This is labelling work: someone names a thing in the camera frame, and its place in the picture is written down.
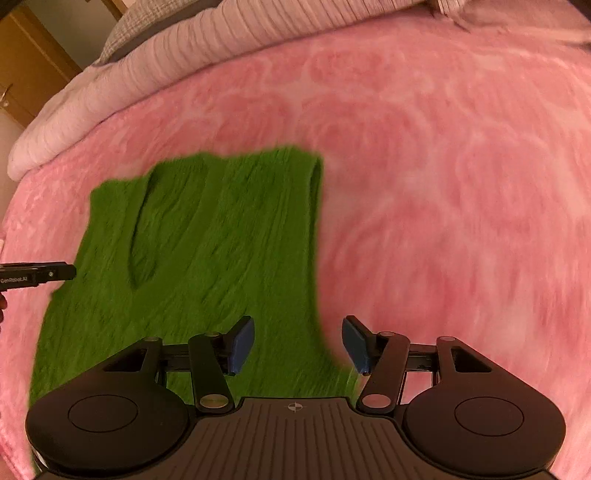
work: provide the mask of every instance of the v-neck collar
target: v-neck collar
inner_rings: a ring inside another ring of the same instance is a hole
[[[132,278],[131,250],[154,169],[138,182],[132,193],[118,245],[117,265],[122,270],[122,275],[119,276],[122,279],[121,288],[128,290],[133,296],[134,309],[141,309],[142,305],[153,305],[155,298],[167,298],[172,293],[178,282],[185,276],[192,255],[197,251],[211,224],[227,162],[221,158],[208,156],[205,163],[208,167],[205,185],[194,216],[185,231],[179,233],[181,239],[167,258],[166,263],[158,265],[154,275],[139,286],[134,285]]]

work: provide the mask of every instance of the green sweater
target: green sweater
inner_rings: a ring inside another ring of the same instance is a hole
[[[58,289],[38,342],[31,402],[146,336],[185,343],[243,314],[256,338],[242,396],[353,396],[326,349],[315,295],[322,164],[293,148],[161,163],[90,196],[78,276]],[[168,387],[192,403],[188,374]]]

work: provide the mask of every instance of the plaid fabric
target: plaid fabric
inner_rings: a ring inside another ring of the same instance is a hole
[[[95,64],[107,63],[111,55],[157,22],[200,0],[137,0],[119,20]]]

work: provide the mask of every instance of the pink bedspread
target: pink bedspread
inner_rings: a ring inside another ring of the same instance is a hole
[[[1,261],[73,261],[90,191],[166,157],[297,144],[326,161],[323,329],[355,314],[413,342],[454,335],[550,397],[554,473],[591,478],[591,59],[398,14],[195,74],[27,174]],[[11,291],[0,440],[31,478],[23,422],[55,285]]]

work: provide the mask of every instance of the bed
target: bed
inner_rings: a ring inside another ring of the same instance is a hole
[[[552,471],[591,478],[589,53],[422,5],[277,5],[224,0],[52,99],[11,154],[0,261],[72,262],[90,192],[167,158],[317,151],[318,308],[336,357],[347,314],[414,343],[457,336],[558,405]],[[19,480],[34,474],[24,418],[55,288],[7,294],[0,446]]]

